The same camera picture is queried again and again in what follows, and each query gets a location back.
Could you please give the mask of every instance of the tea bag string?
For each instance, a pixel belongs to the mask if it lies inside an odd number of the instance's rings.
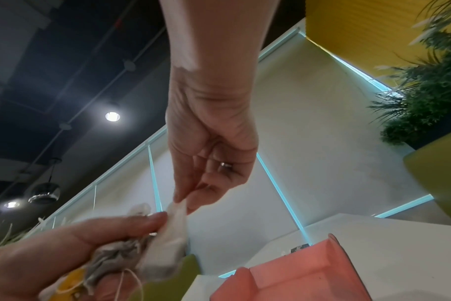
[[[143,299],[144,299],[144,291],[143,291],[143,285],[141,284],[141,280],[138,278],[138,276],[135,274],[135,272],[133,272],[130,269],[123,269],[121,271],[120,283],[118,284],[118,289],[116,290],[115,300],[114,301],[118,301],[118,298],[120,296],[120,290],[121,290],[121,285],[123,284],[123,277],[124,277],[125,271],[130,272],[131,275],[133,276],[133,278],[135,278],[136,283],[138,283],[138,287],[140,288],[140,296],[141,296],[140,300],[143,301]]]

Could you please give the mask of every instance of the hand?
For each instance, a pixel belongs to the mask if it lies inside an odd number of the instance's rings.
[[[0,247],[0,301],[37,301],[44,288],[86,263],[96,248],[155,232],[166,220],[165,212],[93,219]],[[81,301],[113,301],[118,284],[118,274],[107,275],[95,295]],[[136,289],[134,278],[125,273],[119,300],[127,300]]]
[[[187,199],[188,213],[250,177],[258,148],[250,93],[251,86],[214,85],[184,69],[171,70],[166,116],[174,201]]]

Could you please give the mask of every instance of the pink box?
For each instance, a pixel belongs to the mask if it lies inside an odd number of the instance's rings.
[[[211,301],[370,301],[371,297],[338,240],[260,264],[239,268]]]

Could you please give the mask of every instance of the ceiling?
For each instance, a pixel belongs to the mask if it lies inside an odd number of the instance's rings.
[[[304,0],[283,0],[264,45],[304,14]],[[0,224],[33,226],[165,124],[164,26],[157,0],[0,0],[0,205],[23,200],[0,206]],[[118,122],[105,119],[111,101]],[[27,204],[52,157],[61,198]]]

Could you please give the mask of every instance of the ring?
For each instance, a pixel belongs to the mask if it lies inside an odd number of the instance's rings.
[[[232,168],[232,164],[229,164],[229,163],[226,163],[226,162],[222,162],[221,166],[225,167],[225,168]]]

